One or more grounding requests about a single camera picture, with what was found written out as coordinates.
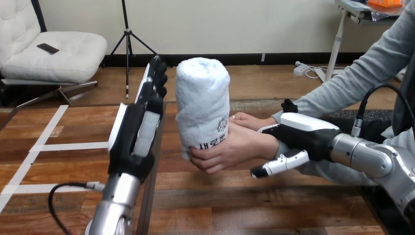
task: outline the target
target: woman's hand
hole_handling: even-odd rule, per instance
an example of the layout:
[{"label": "woman's hand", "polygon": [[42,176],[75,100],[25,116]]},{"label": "woman's hand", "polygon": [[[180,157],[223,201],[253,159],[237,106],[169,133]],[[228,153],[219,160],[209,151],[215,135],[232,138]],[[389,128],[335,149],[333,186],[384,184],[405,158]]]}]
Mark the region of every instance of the woman's hand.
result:
[{"label": "woman's hand", "polygon": [[228,136],[222,142],[209,149],[191,148],[190,161],[213,174],[254,158],[271,160],[278,148],[279,142],[273,136],[229,123]]},{"label": "woman's hand", "polygon": [[254,131],[258,131],[264,126],[271,126],[277,123],[277,121],[273,117],[267,119],[258,119],[246,113],[237,113],[234,116],[235,119],[233,118],[233,116],[229,117],[229,122],[235,123],[239,126],[243,126]]}]

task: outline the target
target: orange object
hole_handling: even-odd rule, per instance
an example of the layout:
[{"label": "orange object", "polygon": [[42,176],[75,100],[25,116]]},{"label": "orange object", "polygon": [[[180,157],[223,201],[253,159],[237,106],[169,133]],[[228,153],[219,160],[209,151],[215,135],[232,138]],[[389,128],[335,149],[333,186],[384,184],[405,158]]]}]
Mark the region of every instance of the orange object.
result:
[{"label": "orange object", "polygon": [[368,3],[373,3],[379,6],[391,7],[391,6],[403,6],[405,0],[368,0]]}]

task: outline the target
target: tripod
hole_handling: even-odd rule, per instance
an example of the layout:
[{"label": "tripod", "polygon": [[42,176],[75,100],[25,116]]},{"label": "tripod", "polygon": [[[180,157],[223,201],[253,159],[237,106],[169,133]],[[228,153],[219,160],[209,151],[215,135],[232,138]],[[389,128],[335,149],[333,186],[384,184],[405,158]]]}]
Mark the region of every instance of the tripod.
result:
[{"label": "tripod", "polygon": [[157,53],[151,49],[149,46],[147,46],[146,43],[144,43],[140,38],[138,38],[129,28],[128,28],[128,20],[127,20],[127,10],[125,9],[125,0],[121,0],[122,2],[122,12],[124,14],[124,22],[125,22],[125,31],[124,35],[122,35],[121,39],[119,40],[118,44],[114,48],[113,52],[111,52],[111,56],[114,55],[115,50],[118,48],[118,46],[121,44],[122,40],[124,38],[127,39],[127,49],[126,49],[126,56],[127,56],[127,73],[126,73],[126,91],[125,91],[125,97],[128,98],[128,73],[130,71],[130,59],[134,56],[133,49],[131,47],[131,37],[133,36],[135,39],[137,39],[141,44],[143,44],[147,49],[149,49],[153,54],[157,55]]}]

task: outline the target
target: power strip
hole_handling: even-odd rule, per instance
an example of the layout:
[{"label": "power strip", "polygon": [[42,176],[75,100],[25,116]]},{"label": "power strip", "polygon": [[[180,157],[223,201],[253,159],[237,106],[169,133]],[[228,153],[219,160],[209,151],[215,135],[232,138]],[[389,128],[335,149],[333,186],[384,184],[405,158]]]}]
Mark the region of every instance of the power strip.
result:
[{"label": "power strip", "polygon": [[297,76],[303,76],[310,68],[305,64],[300,64],[297,68],[294,69],[294,74]]}]

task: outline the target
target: white desk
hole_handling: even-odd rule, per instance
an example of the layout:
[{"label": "white desk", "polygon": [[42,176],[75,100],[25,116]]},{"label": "white desk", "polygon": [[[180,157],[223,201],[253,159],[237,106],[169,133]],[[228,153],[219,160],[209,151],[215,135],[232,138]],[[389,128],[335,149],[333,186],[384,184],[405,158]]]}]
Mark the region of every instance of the white desk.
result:
[{"label": "white desk", "polygon": [[337,75],[343,70],[335,70],[335,64],[337,55],[339,54],[340,45],[343,39],[344,26],[346,17],[352,19],[357,24],[388,24],[392,25],[397,17],[402,12],[402,9],[397,12],[391,13],[392,16],[383,18],[378,21],[374,21],[372,18],[372,12],[376,9],[367,6],[363,3],[351,1],[351,0],[336,0],[338,4],[338,11],[341,11],[342,18],[340,20],[339,30],[334,40],[333,50],[331,51],[330,62],[328,63],[327,72],[324,73],[322,69],[315,69],[316,74],[319,76],[322,82],[327,82],[333,75]]}]

